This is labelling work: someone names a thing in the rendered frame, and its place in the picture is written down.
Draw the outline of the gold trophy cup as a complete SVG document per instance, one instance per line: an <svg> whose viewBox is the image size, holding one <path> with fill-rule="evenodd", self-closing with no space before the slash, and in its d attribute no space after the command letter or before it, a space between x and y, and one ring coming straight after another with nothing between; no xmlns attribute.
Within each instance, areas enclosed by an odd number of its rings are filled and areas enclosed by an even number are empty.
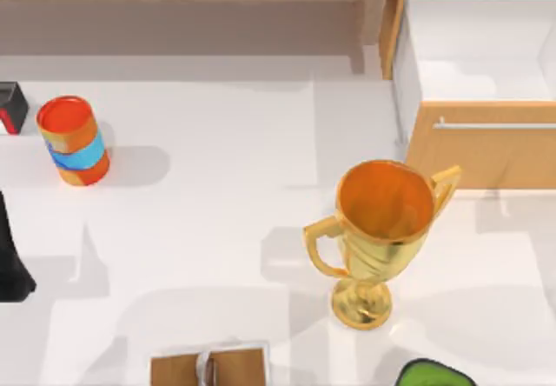
<svg viewBox="0 0 556 386"><path fill-rule="evenodd" d="M461 174L453 166L427 177L404 163L373 160L342 177L334 214L303 230L313 265L337 280L331 303L342 323L371 330L390 317L387 281L420 251Z"/></svg>

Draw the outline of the brown wooden shelf unit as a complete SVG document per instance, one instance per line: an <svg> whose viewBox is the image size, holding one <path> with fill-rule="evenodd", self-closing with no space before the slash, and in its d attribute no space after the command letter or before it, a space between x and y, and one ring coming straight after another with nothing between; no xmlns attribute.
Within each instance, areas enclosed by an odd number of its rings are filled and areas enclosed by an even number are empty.
<svg viewBox="0 0 556 386"><path fill-rule="evenodd" d="M386 0L0 0L0 56L345 56Z"/></svg>

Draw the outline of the orange and blue can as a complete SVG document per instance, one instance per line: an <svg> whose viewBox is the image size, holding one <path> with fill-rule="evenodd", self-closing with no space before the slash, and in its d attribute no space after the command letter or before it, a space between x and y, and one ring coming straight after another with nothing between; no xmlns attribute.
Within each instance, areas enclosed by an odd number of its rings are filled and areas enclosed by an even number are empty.
<svg viewBox="0 0 556 386"><path fill-rule="evenodd" d="M109 154L88 101L58 96L36 114L36 123L60 177L73 186L99 182L109 171Z"/></svg>

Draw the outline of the pale wooden drawer front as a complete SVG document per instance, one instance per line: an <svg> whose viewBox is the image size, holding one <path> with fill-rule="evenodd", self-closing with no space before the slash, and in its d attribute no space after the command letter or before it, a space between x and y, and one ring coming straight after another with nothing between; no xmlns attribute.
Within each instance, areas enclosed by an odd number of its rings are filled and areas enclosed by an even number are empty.
<svg viewBox="0 0 556 386"><path fill-rule="evenodd" d="M463 169L463 189L556 189L556 130L436 130L449 123L556 123L555 101L420 104L406 162L432 175Z"/></svg>

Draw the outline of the open white drawer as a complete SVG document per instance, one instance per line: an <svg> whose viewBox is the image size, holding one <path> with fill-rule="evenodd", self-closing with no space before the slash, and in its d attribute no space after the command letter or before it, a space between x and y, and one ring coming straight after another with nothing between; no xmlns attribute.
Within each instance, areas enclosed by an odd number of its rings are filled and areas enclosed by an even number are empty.
<svg viewBox="0 0 556 386"><path fill-rule="evenodd" d="M404 144L423 102L556 102L556 0L406 0L393 83Z"/></svg>

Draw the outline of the green round object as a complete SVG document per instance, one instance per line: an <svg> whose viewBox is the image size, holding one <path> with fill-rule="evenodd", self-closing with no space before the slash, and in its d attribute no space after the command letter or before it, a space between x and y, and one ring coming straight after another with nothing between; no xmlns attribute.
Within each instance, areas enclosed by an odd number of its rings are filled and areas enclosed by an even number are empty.
<svg viewBox="0 0 556 386"><path fill-rule="evenodd" d="M468 375L435 360L418 358L406 363L394 386L477 386Z"/></svg>

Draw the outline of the black and red stapler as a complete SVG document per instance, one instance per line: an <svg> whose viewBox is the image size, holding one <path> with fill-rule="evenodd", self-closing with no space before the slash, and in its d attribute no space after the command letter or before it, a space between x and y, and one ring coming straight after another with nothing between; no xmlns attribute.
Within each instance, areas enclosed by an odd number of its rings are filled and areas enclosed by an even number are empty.
<svg viewBox="0 0 556 386"><path fill-rule="evenodd" d="M29 104L18 82L0 82L0 134L19 135Z"/></svg>

